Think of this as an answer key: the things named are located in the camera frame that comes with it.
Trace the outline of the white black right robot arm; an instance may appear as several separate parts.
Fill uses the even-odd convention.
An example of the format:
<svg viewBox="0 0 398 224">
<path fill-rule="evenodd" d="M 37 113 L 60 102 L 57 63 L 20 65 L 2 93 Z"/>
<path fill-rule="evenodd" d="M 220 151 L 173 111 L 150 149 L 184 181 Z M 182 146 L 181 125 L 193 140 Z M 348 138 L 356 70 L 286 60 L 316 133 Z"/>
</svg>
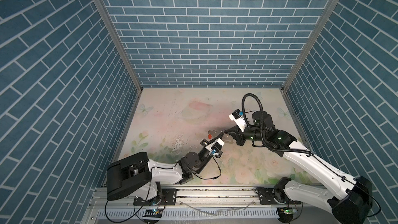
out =
<svg viewBox="0 0 398 224">
<path fill-rule="evenodd" d="M 234 111 L 229 118 L 236 125 L 225 132 L 239 146 L 247 140 L 261 142 L 264 147 L 296 164 L 323 185 L 323 188 L 317 188 L 283 177 L 273 189 L 277 203 L 307 203 L 331 213 L 341 224 L 365 222 L 374 202 L 373 185 L 368 179 L 353 177 L 327 163 L 294 136 L 276 129 L 267 112 L 255 111 L 252 117 L 254 123 L 249 125 L 242 111 Z"/>
</svg>

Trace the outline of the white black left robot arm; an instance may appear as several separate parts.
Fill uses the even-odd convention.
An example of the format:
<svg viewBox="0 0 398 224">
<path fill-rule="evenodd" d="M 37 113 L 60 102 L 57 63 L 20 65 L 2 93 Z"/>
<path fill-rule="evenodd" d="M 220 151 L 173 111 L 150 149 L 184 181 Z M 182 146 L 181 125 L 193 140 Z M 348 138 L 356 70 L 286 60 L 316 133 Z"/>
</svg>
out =
<svg viewBox="0 0 398 224">
<path fill-rule="evenodd" d="M 203 139 L 199 153 L 189 152 L 175 163 L 161 163 L 138 152 L 111 163 L 107 168 L 107 200 L 139 197 L 145 201 L 162 197 L 161 183 L 183 185 L 191 181 L 208 165 L 220 158 L 225 142 L 223 133 L 208 141 Z"/>
</svg>

